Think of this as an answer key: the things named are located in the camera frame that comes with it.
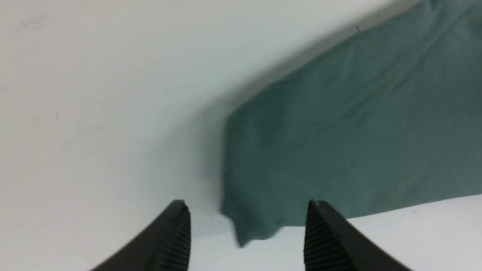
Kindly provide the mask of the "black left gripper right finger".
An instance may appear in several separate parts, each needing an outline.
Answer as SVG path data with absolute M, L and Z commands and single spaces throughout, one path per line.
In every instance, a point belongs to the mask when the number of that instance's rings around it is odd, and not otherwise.
M 310 200 L 304 237 L 306 271 L 409 271 L 359 232 L 329 203 Z

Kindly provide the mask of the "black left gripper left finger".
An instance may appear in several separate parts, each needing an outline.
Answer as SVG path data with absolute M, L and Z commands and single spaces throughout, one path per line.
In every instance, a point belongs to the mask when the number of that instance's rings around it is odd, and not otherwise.
M 191 257 L 191 213 L 173 200 L 150 225 L 94 271 L 187 271 Z

